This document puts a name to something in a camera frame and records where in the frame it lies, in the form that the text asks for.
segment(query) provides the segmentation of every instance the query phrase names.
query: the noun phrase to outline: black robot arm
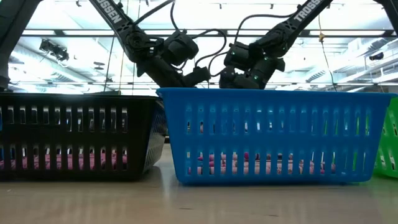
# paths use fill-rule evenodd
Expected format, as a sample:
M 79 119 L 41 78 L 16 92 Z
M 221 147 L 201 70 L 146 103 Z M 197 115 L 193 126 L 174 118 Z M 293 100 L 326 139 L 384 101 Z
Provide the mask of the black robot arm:
M 166 40 L 149 36 L 138 27 L 138 23 L 143 19 L 134 22 L 123 12 L 120 3 L 116 4 L 113 0 L 90 0 L 90 2 L 115 31 L 130 61 L 136 63 L 138 77 L 146 73 L 160 87 L 194 87 L 210 79 L 207 69 L 196 69 L 183 76 L 171 66 L 179 66 L 184 61 L 193 59 L 199 51 L 197 44 L 186 33 L 176 30 Z M 171 2 L 174 0 L 163 2 L 148 14 Z
M 264 37 L 249 45 L 235 42 L 225 57 L 220 88 L 264 89 L 276 70 L 283 72 L 282 57 L 289 51 L 301 31 L 333 0 L 307 0 L 286 21 L 277 24 Z M 398 0 L 375 0 L 382 4 L 392 26 L 398 30 Z M 234 68 L 244 71 L 240 75 Z
M 185 32 L 176 30 L 164 40 L 147 35 L 138 27 L 140 21 L 174 0 L 164 1 L 136 22 L 124 13 L 120 3 L 113 0 L 89 1 L 115 32 L 129 60 L 136 63 L 138 76 L 146 73 L 160 87 L 194 87 L 210 79 L 207 68 L 195 68 L 183 76 L 172 66 L 193 59 L 199 51 L 197 44 Z M 0 1 L 0 90 L 7 88 L 9 81 L 8 58 L 40 2 Z

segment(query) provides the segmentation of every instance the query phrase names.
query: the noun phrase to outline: basket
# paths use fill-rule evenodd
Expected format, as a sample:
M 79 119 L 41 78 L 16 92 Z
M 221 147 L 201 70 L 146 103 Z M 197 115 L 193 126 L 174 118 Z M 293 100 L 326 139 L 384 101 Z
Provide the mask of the basket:
M 162 101 L 0 94 L 0 179 L 136 180 L 162 154 Z
M 398 98 L 392 99 L 382 129 L 379 151 L 374 168 L 375 174 L 398 178 Z
M 379 93 L 161 88 L 184 184 L 363 182 L 390 99 Z

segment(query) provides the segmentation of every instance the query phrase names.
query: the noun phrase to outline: table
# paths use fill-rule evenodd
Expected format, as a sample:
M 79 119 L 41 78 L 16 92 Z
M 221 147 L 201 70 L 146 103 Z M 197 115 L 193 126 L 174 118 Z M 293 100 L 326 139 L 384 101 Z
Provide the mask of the table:
M 397 223 L 398 180 L 187 187 L 170 145 L 140 182 L 0 183 L 0 223 Z

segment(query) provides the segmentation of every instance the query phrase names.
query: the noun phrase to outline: blue plastic basket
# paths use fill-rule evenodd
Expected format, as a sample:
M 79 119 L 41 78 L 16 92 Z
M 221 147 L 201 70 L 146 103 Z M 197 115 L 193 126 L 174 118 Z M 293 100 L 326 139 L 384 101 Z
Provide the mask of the blue plastic basket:
M 184 184 L 367 181 L 395 97 L 191 88 L 157 93 Z

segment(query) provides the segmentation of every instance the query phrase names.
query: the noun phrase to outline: ceiling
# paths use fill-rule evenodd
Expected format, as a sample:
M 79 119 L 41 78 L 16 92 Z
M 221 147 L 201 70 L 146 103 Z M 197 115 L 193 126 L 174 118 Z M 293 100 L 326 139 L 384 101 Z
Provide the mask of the ceiling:
M 163 1 L 121 1 L 129 17 L 136 20 Z M 303 0 L 178 0 L 175 21 L 189 34 L 209 28 L 228 29 L 233 34 L 241 20 L 251 14 L 288 15 Z M 12 89 L 14 91 L 47 93 L 92 93 L 104 90 L 109 61 L 106 90 L 121 90 L 125 95 L 155 95 L 158 86 L 147 76 L 137 77 L 135 65 L 123 53 L 113 32 L 89 1 L 44 0 L 40 3 L 10 59 Z M 243 25 L 238 40 L 249 44 L 282 22 L 280 19 L 255 18 Z M 395 85 L 398 44 L 392 26 L 381 5 L 368 0 L 335 0 L 307 29 L 307 37 L 298 38 L 284 57 L 285 72 L 275 72 L 267 89 L 276 90 L 332 90 L 332 79 L 326 65 L 322 45 L 319 43 L 320 24 L 326 35 L 324 47 L 333 81 L 340 83 L 339 91 L 372 86 L 372 82 Z M 173 32 L 170 5 L 140 23 L 148 34 L 166 36 Z M 70 59 L 57 63 L 51 55 L 39 50 L 42 39 L 67 48 Z M 222 37 L 208 36 L 195 39 L 199 53 L 189 60 L 184 74 L 192 72 L 194 61 L 212 54 L 223 45 Z M 370 61 L 372 54 L 384 52 L 384 59 Z M 211 73 L 223 69 L 223 57 L 211 66 Z M 208 65 L 202 60 L 200 66 Z M 104 63 L 97 70 L 94 62 Z M 219 77 L 199 88 L 218 88 Z

